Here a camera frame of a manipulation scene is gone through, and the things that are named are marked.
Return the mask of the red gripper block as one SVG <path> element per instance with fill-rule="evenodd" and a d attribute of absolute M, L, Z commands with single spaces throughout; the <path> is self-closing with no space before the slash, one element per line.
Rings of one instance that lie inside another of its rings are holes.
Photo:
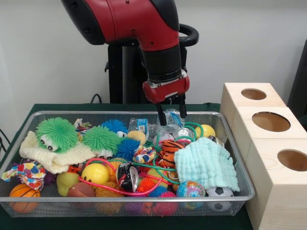
<path fill-rule="evenodd" d="M 160 103 L 171 96 L 179 94 L 178 100 L 180 117 L 185 118 L 187 116 L 185 92 L 189 89 L 189 77 L 158 84 L 152 83 L 150 81 L 145 81 L 142 84 L 142 88 L 147 100 L 153 104 L 156 104 L 155 106 L 157 108 L 161 126 L 166 126 L 167 122 L 165 113 Z"/>

